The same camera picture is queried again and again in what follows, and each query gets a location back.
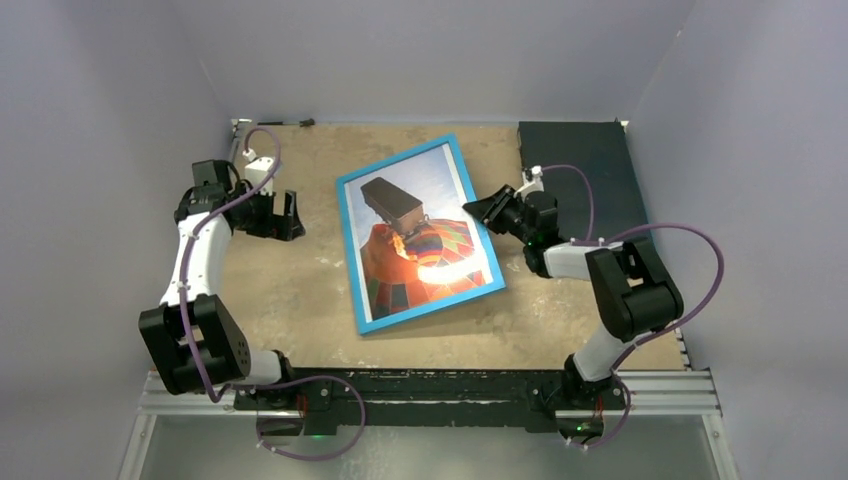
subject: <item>wall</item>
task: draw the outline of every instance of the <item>wall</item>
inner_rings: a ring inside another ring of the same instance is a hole
[[[684,330],[742,478],[844,478],[848,4],[702,0],[628,126],[654,220],[717,237],[727,275]],[[660,236],[690,305],[709,251]]]
[[[114,478],[150,360],[138,312],[227,117],[161,0],[0,7],[3,478]]]
[[[694,0],[174,0],[259,120],[628,118]]]

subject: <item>picture frame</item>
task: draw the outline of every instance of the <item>picture frame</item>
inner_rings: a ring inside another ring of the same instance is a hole
[[[505,288],[454,134],[336,181],[354,315],[364,335]]]

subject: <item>table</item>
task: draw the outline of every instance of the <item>table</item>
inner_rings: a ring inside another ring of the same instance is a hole
[[[455,133],[478,197],[521,183],[516,126],[316,125],[272,127],[283,144],[282,192],[298,192],[306,236],[290,243],[237,232],[221,298],[254,347],[298,365],[360,368],[562,368],[599,325],[589,282],[529,272],[521,243],[494,236],[507,289],[367,336],[357,333],[336,197],[341,175]],[[270,155],[263,133],[251,147]],[[681,370],[677,340],[640,348],[623,368]]]

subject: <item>cable connector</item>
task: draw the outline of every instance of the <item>cable connector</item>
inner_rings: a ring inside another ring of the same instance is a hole
[[[256,152],[252,148],[248,148],[241,152],[241,155],[247,160],[247,163],[250,163],[256,160]]]

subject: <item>flame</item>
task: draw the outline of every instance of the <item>flame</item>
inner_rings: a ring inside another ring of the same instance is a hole
[[[392,237],[390,239],[390,244],[395,248],[395,253],[398,254],[399,257],[405,258],[407,260],[415,261],[415,255],[410,255],[406,253],[406,245],[403,243],[403,238],[397,234],[394,230],[392,230]]]

